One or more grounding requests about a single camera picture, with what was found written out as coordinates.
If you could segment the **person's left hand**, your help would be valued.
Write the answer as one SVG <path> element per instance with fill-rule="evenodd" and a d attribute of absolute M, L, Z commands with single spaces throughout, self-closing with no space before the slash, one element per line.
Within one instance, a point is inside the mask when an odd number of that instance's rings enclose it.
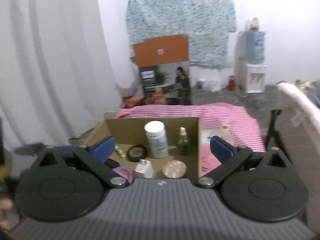
<path fill-rule="evenodd" d="M 9 230 L 10 223 L 7 218 L 7 214 L 14 207 L 14 202 L 7 195 L 1 195 L 0 198 L 0 225 L 1 229 Z"/>

